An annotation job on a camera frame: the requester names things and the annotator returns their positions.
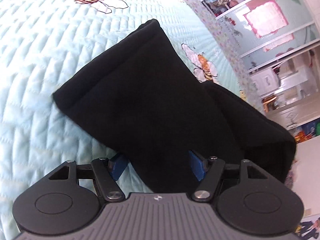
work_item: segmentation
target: screw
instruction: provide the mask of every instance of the screw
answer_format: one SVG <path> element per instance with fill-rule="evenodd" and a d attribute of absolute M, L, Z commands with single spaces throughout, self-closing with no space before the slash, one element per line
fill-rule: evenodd
<path fill-rule="evenodd" d="M 198 199 L 205 199 L 205 198 L 210 197 L 210 193 L 205 190 L 199 190 L 199 191 L 195 192 L 195 197 Z"/>
<path fill-rule="evenodd" d="M 120 199 L 122 194 L 119 191 L 110 191 L 107 195 L 108 199 Z"/>

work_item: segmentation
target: person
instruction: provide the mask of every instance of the person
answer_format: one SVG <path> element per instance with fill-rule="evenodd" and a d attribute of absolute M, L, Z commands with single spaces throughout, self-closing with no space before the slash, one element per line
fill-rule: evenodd
<path fill-rule="evenodd" d="M 300 233 L 299 236 L 303 240 L 308 240 L 310 238 L 318 239 L 320 231 L 320 217 L 315 221 L 305 221 L 300 223 Z"/>

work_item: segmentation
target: black fabric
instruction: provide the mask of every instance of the black fabric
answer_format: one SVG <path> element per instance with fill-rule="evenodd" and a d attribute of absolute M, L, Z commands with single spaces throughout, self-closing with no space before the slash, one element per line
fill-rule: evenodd
<path fill-rule="evenodd" d="M 284 128 L 223 87 L 199 83 L 154 19 L 88 63 L 53 98 L 90 135 L 124 153 L 159 193 L 196 188 L 190 149 L 227 163 L 252 159 L 282 182 L 295 153 Z"/>

